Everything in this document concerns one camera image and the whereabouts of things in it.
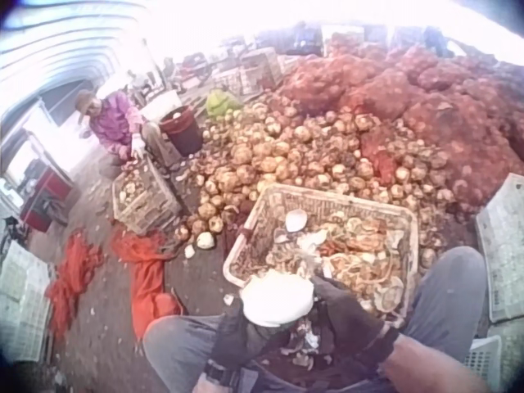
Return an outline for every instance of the jeans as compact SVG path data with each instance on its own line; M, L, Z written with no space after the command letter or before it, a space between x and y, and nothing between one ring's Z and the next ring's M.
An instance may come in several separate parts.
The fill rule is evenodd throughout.
M477 251L465 246L447 251L421 281L402 333L462 363L481 319L486 285L484 259ZM169 391L192 391L210 356L220 318L169 316L149 326L143 342L146 356ZM241 371L238 391L251 392L255 382L256 393L306 391L251 362ZM386 393L395 388L377 377L338 391Z

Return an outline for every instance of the curved roof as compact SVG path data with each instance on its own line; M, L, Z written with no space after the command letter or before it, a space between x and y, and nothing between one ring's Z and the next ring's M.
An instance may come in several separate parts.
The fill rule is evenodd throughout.
M126 33L138 29L152 2L20 2L0 31L0 115L75 80L100 85L118 69Z

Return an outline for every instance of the bucket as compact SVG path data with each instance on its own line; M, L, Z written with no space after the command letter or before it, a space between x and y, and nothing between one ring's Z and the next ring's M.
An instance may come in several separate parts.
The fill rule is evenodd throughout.
M176 113L180 116L173 119ZM187 157L202 149L202 134L193 112L187 106L171 111L158 125L182 156Z

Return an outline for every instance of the black glove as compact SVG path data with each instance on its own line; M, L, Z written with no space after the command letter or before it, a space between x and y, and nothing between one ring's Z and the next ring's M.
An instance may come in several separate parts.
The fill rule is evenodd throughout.
M226 309L216 335L210 360L230 371L289 341L289 331L282 327L261 327L249 322L242 312L242 301L235 299Z
M399 332L362 308L341 282L313 277L316 295L326 303L337 350L376 367L393 351Z

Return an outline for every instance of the peeled vegetable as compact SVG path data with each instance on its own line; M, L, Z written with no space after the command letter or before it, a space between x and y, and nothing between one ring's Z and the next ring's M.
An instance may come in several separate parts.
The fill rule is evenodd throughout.
M203 232L196 238L196 246L202 250L209 250L215 246L215 238L211 232Z

